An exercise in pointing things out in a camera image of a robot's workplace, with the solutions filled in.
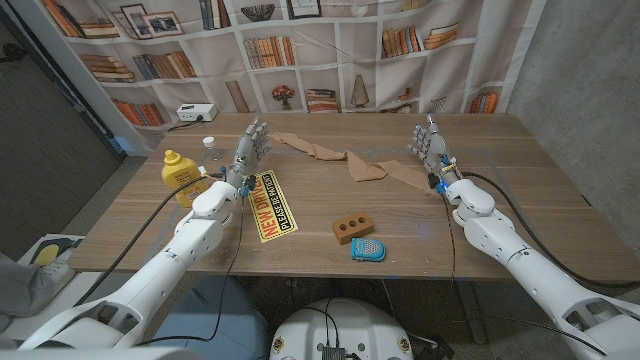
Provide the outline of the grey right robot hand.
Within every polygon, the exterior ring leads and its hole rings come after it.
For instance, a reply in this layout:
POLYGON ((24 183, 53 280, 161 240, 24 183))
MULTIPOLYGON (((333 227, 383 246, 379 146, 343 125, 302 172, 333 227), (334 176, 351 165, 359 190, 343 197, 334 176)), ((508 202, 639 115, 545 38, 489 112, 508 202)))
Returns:
POLYGON ((431 113, 427 114, 425 126, 415 126, 413 142, 407 147, 423 162, 428 172, 429 186, 439 194, 444 194, 450 185, 462 178, 456 158, 451 155, 431 113))

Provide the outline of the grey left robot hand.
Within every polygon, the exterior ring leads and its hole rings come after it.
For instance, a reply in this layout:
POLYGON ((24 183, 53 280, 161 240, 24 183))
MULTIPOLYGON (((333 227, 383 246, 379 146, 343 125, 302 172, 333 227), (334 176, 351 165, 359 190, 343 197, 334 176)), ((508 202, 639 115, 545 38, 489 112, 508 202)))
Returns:
POLYGON ((268 134, 268 123, 255 116, 237 142, 226 172, 226 183, 239 189, 244 180, 255 173, 260 161, 271 149, 268 134))

